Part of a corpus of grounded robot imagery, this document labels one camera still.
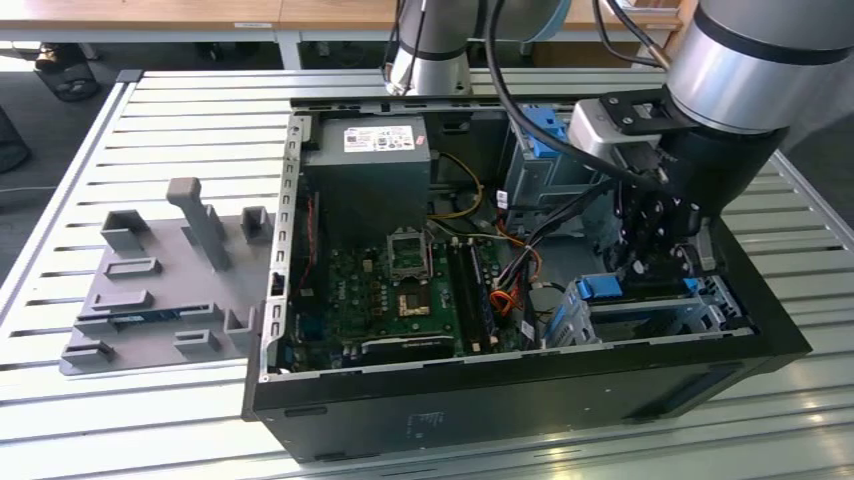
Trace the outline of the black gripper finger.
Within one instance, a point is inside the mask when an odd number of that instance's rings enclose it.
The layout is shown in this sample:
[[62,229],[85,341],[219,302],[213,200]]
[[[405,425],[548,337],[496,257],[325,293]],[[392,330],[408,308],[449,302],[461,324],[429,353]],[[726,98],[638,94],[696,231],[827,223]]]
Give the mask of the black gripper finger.
[[670,221],[674,197],[658,191],[622,186],[617,194],[620,236],[617,270],[632,281],[674,281]]
[[712,239],[712,218],[696,203],[674,200],[670,217],[672,255],[678,259],[688,278],[716,274],[716,249]]

